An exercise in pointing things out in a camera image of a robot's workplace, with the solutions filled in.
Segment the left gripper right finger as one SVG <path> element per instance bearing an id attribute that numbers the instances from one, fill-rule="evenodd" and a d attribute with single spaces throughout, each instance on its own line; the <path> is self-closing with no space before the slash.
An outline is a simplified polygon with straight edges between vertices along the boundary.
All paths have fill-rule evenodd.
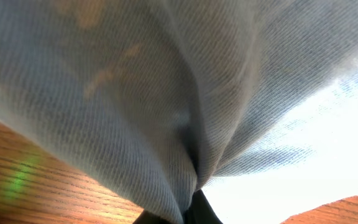
<path id="1" fill-rule="evenodd" d="M 191 205 L 184 213 L 184 224 L 223 224 L 210 206 L 202 190 L 193 194 Z"/>

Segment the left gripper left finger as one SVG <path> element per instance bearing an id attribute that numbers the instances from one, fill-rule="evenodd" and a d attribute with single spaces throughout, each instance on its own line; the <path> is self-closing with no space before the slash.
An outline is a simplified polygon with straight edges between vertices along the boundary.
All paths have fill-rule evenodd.
<path id="1" fill-rule="evenodd" d="M 144 210 L 133 224 L 171 224 L 169 221 Z"/>

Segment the light blue printed t-shirt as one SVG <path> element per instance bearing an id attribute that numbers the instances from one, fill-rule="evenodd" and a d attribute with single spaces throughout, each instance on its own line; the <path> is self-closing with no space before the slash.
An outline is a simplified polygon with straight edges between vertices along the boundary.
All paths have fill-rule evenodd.
<path id="1" fill-rule="evenodd" d="M 0 122 L 173 223 L 358 195 L 358 0 L 0 1 Z"/>

